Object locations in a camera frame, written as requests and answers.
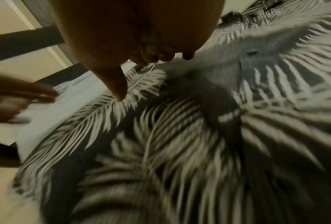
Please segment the person's left hand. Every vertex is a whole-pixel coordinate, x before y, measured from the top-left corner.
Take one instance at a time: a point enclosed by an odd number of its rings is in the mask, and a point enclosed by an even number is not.
[[[53,103],[57,96],[52,88],[0,75],[0,123],[14,123],[31,103]]]

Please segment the floor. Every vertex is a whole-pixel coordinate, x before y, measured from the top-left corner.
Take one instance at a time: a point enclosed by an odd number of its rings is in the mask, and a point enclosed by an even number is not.
[[[223,14],[229,11],[244,11],[254,0],[227,0]],[[46,0],[0,0],[0,34],[35,29],[51,25]],[[62,46],[14,57],[0,62],[0,73],[14,75],[21,79],[37,81],[72,66],[75,61]],[[0,143],[10,145],[16,140],[19,126],[0,125]],[[17,169],[0,168],[0,209],[3,196]]]

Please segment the patterned fabric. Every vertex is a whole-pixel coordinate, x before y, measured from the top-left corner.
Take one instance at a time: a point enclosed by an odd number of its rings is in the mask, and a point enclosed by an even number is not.
[[[126,77],[123,102],[85,105],[20,168],[46,223],[331,223],[331,1],[259,10]]]

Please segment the blurred hand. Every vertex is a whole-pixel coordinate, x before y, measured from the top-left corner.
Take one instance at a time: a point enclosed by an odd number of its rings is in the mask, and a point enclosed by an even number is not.
[[[52,88],[0,75],[0,123],[11,123],[32,102],[53,103],[57,96]]]
[[[49,0],[76,59],[118,100],[127,82],[120,65],[190,60],[217,26],[224,0]]]

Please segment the white fabric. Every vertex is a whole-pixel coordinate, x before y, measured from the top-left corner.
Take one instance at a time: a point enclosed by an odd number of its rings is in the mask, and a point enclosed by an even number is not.
[[[123,64],[121,68],[126,73],[134,66],[135,63],[129,62]],[[107,90],[106,86],[90,71],[54,89],[60,93],[56,103],[34,104],[20,115],[22,118],[31,120],[28,125],[19,129],[17,134],[16,143],[21,161],[24,161],[45,137],[74,112]]]

